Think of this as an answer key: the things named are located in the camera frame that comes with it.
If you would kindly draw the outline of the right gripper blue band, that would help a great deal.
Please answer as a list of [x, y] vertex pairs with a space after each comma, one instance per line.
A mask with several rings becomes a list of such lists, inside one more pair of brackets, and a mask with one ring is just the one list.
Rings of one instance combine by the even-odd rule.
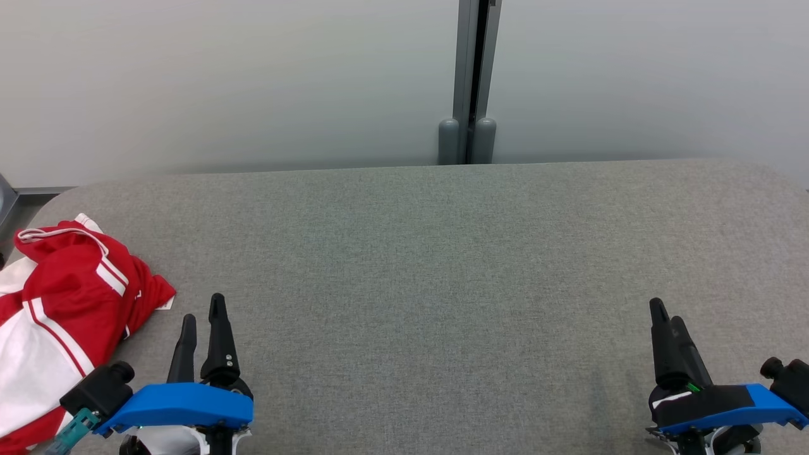
[[[684, 320], [659, 298], [649, 301], [657, 400], [647, 432], [673, 454], [761, 454], [766, 425], [807, 427], [807, 407], [763, 385], [713, 385]], [[662, 397], [662, 391], [678, 391]]]

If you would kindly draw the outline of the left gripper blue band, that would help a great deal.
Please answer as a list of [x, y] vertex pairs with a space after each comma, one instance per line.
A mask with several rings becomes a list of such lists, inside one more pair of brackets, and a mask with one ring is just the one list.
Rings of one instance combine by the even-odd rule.
[[223, 294], [212, 294], [210, 339], [196, 380], [197, 320], [186, 314], [167, 375], [168, 384], [136, 392], [95, 434], [136, 438], [148, 454], [236, 454], [251, 437], [253, 394], [241, 378], [233, 329]]

